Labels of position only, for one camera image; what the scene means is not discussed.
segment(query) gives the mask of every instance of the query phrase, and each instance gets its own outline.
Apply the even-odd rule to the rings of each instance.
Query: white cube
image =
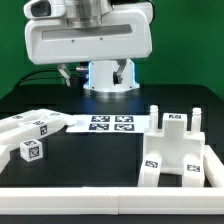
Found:
[[[27,162],[43,158],[42,143],[36,139],[21,142],[20,156]]]

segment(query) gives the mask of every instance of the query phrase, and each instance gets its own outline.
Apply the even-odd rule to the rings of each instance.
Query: white block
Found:
[[[8,147],[0,145],[0,173],[4,170],[10,160]]]
[[[224,187],[224,166],[209,145],[205,146],[204,169],[212,187]]]
[[[144,132],[143,156],[158,150],[163,158],[161,172],[176,175],[182,175],[187,153],[199,154],[202,160],[205,135],[200,132],[200,113],[199,108],[194,109],[192,131],[187,131],[186,114],[164,113],[162,129],[155,130],[151,125]]]
[[[203,187],[205,181],[203,161],[195,153],[188,153],[183,159],[182,187]]]
[[[21,142],[20,155],[27,162],[43,158],[42,143],[36,139]]]
[[[139,174],[138,187],[157,187],[160,176],[162,156],[152,151],[143,158]]]

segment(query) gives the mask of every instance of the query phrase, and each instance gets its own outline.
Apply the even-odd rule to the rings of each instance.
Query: black table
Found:
[[[80,88],[27,85],[0,100],[0,119],[41,108],[67,114],[147,115],[150,105],[155,104],[160,111],[159,127],[162,114],[174,112],[188,115],[188,129],[192,109],[201,107],[206,144],[224,159],[224,102],[203,86],[144,85],[136,96],[105,100],[86,96]],[[74,134],[65,130],[41,140],[44,148],[41,160],[27,163],[20,158],[19,149],[11,152],[11,160],[0,175],[0,187],[137,186],[143,134]],[[173,175],[162,175],[159,182],[160,187],[180,185],[181,178]],[[224,222],[224,216],[0,216],[1,222],[29,223],[30,219],[32,223]]]

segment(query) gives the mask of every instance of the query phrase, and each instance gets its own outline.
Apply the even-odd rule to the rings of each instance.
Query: green wall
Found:
[[[26,57],[25,2],[1,2],[0,98],[24,74],[41,68]],[[154,3],[153,53],[135,60],[137,80],[145,84],[200,84],[224,99],[224,0]]]

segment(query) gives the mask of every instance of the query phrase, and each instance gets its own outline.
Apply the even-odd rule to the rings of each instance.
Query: white plastic part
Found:
[[[36,139],[21,142],[20,156],[27,162],[43,158],[42,142]]]
[[[4,170],[10,160],[8,146],[0,145],[0,173]]]
[[[204,169],[212,187],[224,187],[224,166],[209,145],[204,150]]]
[[[204,187],[205,174],[203,161],[194,153],[183,159],[182,187]]]
[[[82,214],[118,215],[117,188],[82,188]]]
[[[11,151],[22,141],[46,137],[75,123],[76,118],[68,114],[46,109],[28,111],[0,120],[0,146],[7,145]]]
[[[58,18],[58,17],[63,17],[66,13],[66,6],[65,6],[65,1],[64,0],[48,0],[48,2],[51,5],[51,15],[46,16],[46,17],[35,17],[33,16],[31,12],[31,7],[33,4],[39,3],[42,0],[32,0],[29,1],[25,6],[24,6],[24,14],[28,19],[43,19],[43,18]]]
[[[162,129],[155,132],[156,125],[145,130],[143,157],[154,150],[160,152],[163,160],[162,173],[182,175],[183,158],[188,153],[196,153],[202,161],[205,135],[203,132],[195,134],[187,131],[186,114],[164,113]]]
[[[223,214],[223,188],[1,188],[0,214]]]
[[[201,130],[201,108],[194,108],[191,121],[191,133],[197,134]]]
[[[148,3],[148,13],[153,14]],[[76,30],[65,18],[31,20],[26,47],[35,64],[144,58],[152,52],[149,21],[141,9],[114,9],[98,29]]]
[[[122,83],[114,84],[113,74],[117,72],[119,65],[117,61],[94,61],[89,64],[89,81],[84,89],[97,92],[125,92],[139,88],[135,82],[134,63],[128,59],[125,69],[122,72]]]
[[[149,118],[149,130],[153,133],[158,131],[158,118],[159,118],[159,109],[158,106],[150,106],[150,118]]]
[[[12,117],[8,117],[0,120],[0,133],[17,128],[19,122],[26,122],[29,120],[35,120],[43,116],[41,111],[31,110],[22,114],[17,114]]]
[[[157,187],[159,183],[162,156],[152,151],[143,158],[140,169],[138,187]]]
[[[62,129],[64,125],[64,118],[60,114],[52,114],[38,120],[21,122],[17,128],[0,134],[0,145],[8,145],[9,150],[14,150],[19,147],[20,142],[32,138],[46,137]]]
[[[146,16],[148,23],[150,24],[153,19],[153,8],[152,4],[148,2],[141,2],[137,4],[120,4],[114,5],[115,10],[124,10],[124,9],[140,9]]]

